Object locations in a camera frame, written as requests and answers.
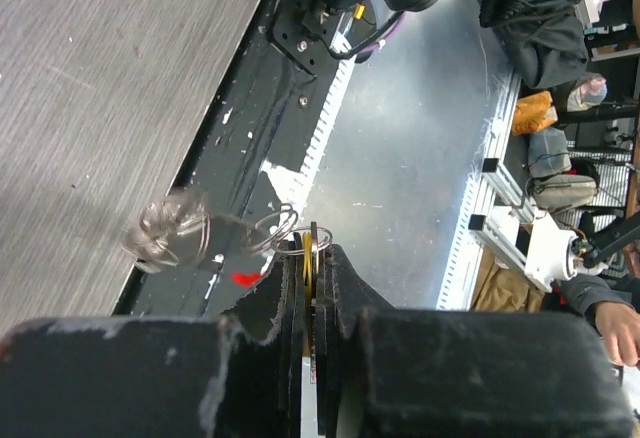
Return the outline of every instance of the metal sheet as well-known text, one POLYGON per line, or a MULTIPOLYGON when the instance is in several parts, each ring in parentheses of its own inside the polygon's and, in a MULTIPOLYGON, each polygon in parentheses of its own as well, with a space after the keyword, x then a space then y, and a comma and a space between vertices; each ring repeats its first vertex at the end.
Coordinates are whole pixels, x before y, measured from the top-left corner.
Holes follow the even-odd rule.
POLYGON ((259 0, 0 0, 0 331, 106 314, 259 0))
POLYGON ((440 0, 356 67, 304 211, 395 306, 436 307, 468 178, 504 108, 513 68, 478 14, 478 0, 440 0))

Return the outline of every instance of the orange bag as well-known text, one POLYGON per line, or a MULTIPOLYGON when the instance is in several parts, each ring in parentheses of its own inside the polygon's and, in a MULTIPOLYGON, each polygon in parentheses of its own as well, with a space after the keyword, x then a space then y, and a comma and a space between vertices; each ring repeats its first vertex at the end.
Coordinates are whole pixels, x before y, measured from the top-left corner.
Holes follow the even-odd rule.
POLYGON ((551 101, 551 93, 543 91, 520 98, 516 104, 511 132, 526 135, 544 130, 558 121, 558 114, 551 101))

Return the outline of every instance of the black mounting plate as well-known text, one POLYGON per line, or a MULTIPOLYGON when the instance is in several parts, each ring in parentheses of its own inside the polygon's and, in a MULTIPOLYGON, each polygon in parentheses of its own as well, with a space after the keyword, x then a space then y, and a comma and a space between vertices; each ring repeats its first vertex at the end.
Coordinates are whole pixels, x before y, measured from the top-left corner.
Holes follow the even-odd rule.
POLYGON ((331 43, 342 16, 324 14, 324 8, 319 0, 280 0, 271 29, 274 44, 313 76, 333 60, 325 43, 331 43))

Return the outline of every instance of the gray wood grain surface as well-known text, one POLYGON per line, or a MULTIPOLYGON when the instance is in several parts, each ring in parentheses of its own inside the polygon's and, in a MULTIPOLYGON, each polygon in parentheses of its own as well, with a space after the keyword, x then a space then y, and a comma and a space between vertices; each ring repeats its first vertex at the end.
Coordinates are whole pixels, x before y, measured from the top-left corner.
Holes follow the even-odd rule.
POLYGON ((259 0, 0 0, 0 332, 113 310, 259 0))

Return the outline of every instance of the hand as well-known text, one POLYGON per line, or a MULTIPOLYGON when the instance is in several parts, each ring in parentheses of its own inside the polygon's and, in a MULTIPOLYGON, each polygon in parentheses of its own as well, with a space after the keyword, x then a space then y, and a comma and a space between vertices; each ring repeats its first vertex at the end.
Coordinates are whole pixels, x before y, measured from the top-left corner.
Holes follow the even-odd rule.
POLYGON ((640 315, 623 303, 594 305, 596 328, 604 338, 609 359, 616 365, 636 366, 640 356, 640 315))

